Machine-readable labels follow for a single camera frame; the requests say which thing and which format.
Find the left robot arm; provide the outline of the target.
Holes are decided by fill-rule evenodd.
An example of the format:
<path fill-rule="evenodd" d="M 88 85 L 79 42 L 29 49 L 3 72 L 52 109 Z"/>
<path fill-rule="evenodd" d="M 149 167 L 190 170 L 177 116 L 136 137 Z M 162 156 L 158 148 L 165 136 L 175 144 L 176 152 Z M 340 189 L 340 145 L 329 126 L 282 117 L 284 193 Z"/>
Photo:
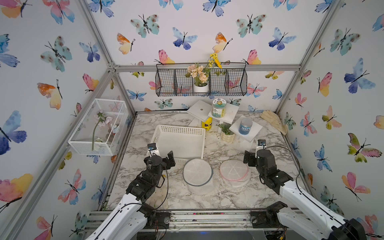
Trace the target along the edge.
<path fill-rule="evenodd" d="M 176 165 L 174 153 L 170 151 L 165 158 L 151 151 L 144 159 L 146 169 L 129 184 L 126 193 L 88 240 L 130 240 L 147 225 L 158 208 L 146 201 L 163 187 L 168 178 L 164 174 Z"/>

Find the white mesh laundry bag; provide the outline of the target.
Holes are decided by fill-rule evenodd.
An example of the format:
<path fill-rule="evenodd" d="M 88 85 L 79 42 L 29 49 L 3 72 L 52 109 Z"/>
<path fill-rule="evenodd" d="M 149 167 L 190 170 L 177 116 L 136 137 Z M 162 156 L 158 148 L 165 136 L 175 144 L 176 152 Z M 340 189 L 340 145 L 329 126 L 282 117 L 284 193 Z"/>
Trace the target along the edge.
<path fill-rule="evenodd" d="M 242 161 L 227 160 L 220 166 L 220 175 L 229 187 L 242 188 L 250 181 L 251 170 Z"/>

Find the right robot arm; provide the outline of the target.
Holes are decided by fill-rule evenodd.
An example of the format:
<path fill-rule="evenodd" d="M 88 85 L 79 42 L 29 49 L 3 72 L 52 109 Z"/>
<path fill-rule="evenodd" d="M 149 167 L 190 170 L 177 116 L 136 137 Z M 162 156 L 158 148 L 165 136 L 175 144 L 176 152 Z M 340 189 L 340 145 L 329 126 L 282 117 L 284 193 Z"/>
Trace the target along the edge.
<path fill-rule="evenodd" d="M 262 184 L 282 198 L 294 204 L 303 215 L 283 202 L 267 207 L 268 224 L 287 227 L 307 240 L 365 240 L 363 225 L 356 219 L 345 219 L 342 215 L 322 205 L 311 194 L 301 188 L 286 172 L 277 168 L 274 155 L 268 149 L 255 153 L 245 151 L 244 164 L 255 167 Z"/>

